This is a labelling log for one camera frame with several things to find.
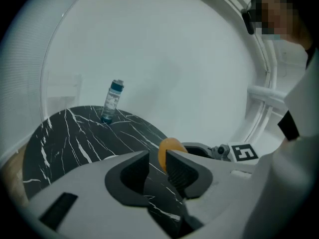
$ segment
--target bottle cap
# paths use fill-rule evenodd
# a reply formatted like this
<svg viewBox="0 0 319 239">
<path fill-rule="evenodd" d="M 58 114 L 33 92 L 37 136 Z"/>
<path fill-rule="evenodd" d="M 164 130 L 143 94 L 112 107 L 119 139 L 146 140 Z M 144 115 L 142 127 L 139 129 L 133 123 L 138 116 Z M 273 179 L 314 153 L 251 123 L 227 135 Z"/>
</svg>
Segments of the bottle cap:
<svg viewBox="0 0 319 239">
<path fill-rule="evenodd" d="M 113 80 L 111 84 L 111 89 L 122 92 L 123 88 L 124 88 L 124 85 L 122 80 Z"/>
</svg>

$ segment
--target black marble table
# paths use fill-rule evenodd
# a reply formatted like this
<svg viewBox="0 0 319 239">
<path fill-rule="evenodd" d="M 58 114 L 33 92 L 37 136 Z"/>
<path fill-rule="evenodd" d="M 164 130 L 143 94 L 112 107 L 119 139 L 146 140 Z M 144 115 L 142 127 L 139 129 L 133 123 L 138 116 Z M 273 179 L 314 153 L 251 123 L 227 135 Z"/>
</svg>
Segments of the black marble table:
<svg viewBox="0 0 319 239">
<path fill-rule="evenodd" d="M 172 237 L 177 233 L 182 199 L 158 162 L 166 136 L 144 119 L 117 110 L 110 125 L 101 123 L 103 107 L 81 106 L 52 115 L 32 135 L 23 160 L 23 184 L 30 199 L 72 169 L 91 162 L 149 150 L 150 173 L 144 195 L 149 212 Z"/>
</svg>

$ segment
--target white sleeve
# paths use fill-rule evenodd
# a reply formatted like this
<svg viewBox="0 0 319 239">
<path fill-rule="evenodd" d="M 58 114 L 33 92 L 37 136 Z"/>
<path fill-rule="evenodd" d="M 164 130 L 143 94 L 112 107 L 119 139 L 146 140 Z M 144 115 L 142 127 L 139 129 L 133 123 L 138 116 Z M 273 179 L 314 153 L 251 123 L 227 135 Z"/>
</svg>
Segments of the white sleeve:
<svg viewBox="0 0 319 239">
<path fill-rule="evenodd" d="M 285 97 L 300 136 L 319 134 L 319 51 L 315 53 L 305 75 Z"/>
</svg>

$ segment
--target person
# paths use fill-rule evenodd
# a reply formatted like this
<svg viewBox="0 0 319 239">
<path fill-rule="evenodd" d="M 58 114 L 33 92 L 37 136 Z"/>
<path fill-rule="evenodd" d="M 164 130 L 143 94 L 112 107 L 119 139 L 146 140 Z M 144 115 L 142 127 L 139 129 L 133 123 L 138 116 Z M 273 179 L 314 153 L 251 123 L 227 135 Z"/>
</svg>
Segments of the person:
<svg viewBox="0 0 319 239">
<path fill-rule="evenodd" d="M 262 33 L 279 36 L 282 40 L 300 44 L 308 54 L 306 65 L 308 67 L 315 53 L 316 44 L 294 0 L 251 0 L 251 5 L 253 5 L 253 9 L 251 9 L 253 26 L 255 28 L 256 26 L 261 27 Z M 278 123 L 278 126 L 285 135 L 280 147 L 300 136 L 289 111 Z"/>
</svg>

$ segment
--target headset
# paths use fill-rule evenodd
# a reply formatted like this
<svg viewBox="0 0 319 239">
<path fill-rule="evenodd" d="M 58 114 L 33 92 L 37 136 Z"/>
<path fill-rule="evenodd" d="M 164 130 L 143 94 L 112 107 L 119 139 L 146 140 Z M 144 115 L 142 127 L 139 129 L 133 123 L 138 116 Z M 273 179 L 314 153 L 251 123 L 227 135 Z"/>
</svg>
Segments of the headset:
<svg viewBox="0 0 319 239">
<path fill-rule="evenodd" d="M 245 22 L 247 31 L 253 35 L 256 33 L 256 27 L 262 29 L 262 33 L 268 34 L 268 28 L 261 21 L 261 0 L 251 0 L 245 9 L 241 10 L 242 18 Z"/>
</svg>

